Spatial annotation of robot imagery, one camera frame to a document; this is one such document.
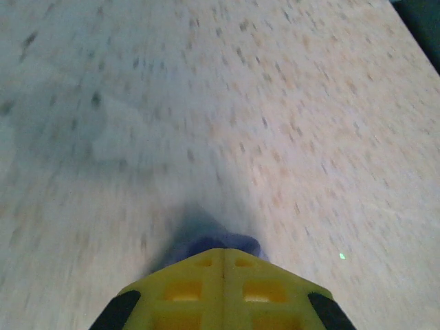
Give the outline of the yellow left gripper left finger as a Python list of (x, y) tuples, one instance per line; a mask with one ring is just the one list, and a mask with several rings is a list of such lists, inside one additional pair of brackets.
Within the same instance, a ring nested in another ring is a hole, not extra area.
[(214, 248), (123, 288), (91, 329), (222, 329), (224, 250)]

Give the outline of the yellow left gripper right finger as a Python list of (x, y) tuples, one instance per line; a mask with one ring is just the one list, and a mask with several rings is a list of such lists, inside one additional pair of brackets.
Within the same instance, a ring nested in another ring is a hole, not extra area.
[(224, 252), (224, 329), (354, 329), (332, 293), (240, 250)]

